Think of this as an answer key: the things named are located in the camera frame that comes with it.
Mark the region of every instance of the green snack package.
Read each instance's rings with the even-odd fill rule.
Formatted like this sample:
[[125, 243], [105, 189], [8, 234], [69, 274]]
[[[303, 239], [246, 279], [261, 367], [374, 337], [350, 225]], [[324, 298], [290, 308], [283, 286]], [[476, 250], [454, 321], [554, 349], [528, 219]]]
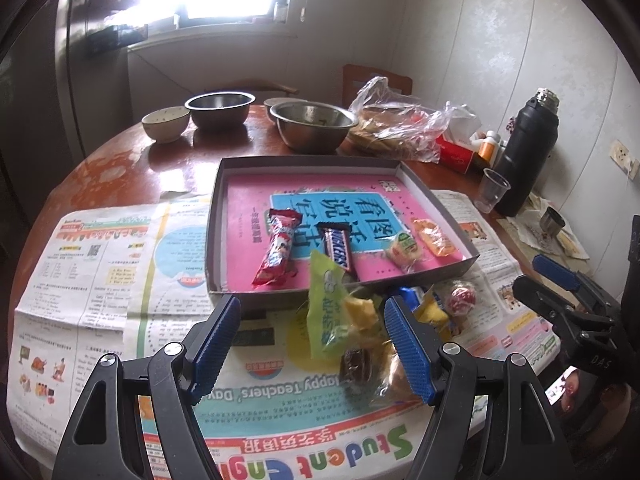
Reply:
[[306, 329], [313, 359], [331, 359], [344, 354], [349, 336], [349, 319], [342, 300], [349, 293], [342, 284], [344, 269], [331, 258], [311, 251], [311, 283]]

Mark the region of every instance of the metal bolt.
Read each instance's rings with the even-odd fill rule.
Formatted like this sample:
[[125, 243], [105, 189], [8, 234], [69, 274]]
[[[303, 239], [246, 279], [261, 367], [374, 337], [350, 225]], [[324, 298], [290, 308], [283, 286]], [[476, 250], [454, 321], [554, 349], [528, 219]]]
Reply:
[[460, 353], [460, 347], [455, 343], [444, 343], [444, 345], [442, 345], [442, 351], [445, 354], [458, 355]]
[[100, 364], [102, 366], [111, 366], [114, 362], [116, 362], [116, 356], [113, 354], [103, 355], [100, 358]]
[[164, 347], [164, 353], [167, 355], [178, 355], [182, 352], [182, 345], [180, 343], [169, 343]]
[[524, 366], [527, 363], [527, 358], [522, 354], [513, 354], [511, 356], [511, 362], [516, 366]]

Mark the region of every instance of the red wooden table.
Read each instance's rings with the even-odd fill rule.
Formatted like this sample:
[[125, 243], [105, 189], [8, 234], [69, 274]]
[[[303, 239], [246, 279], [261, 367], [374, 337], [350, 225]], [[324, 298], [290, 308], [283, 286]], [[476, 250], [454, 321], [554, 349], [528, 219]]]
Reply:
[[[206, 134], [191, 123], [179, 140], [155, 144], [142, 125], [136, 124], [106, 142], [51, 192], [31, 229], [11, 290], [9, 348], [15, 307], [53, 229], [64, 215], [83, 209], [157, 203], [161, 193], [168, 190], [211, 193], [222, 158], [291, 153], [261, 105], [252, 106], [244, 126], [234, 131]], [[363, 155], [348, 141], [339, 153]], [[409, 165], [431, 189], [450, 189], [472, 197], [480, 181], [478, 175], [462, 175], [438, 164]], [[486, 218], [522, 268], [530, 272], [525, 257], [496, 221], [499, 215], [491, 213]]]

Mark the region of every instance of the clear plastic cup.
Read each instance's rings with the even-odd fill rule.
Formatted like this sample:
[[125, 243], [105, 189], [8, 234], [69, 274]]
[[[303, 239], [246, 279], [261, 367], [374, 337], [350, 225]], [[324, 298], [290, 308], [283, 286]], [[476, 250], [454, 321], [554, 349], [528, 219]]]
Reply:
[[490, 213], [509, 189], [511, 189], [511, 184], [500, 173], [485, 168], [474, 205], [482, 213]]

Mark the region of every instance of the wall socket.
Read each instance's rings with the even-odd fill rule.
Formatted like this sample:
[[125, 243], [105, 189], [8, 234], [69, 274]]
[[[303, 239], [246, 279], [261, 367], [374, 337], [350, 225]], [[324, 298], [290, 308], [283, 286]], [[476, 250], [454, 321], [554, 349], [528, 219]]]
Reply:
[[611, 143], [609, 156], [626, 173], [629, 179], [635, 179], [638, 174], [638, 168], [640, 168], [640, 161], [629, 153], [629, 150], [622, 142], [616, 139]]

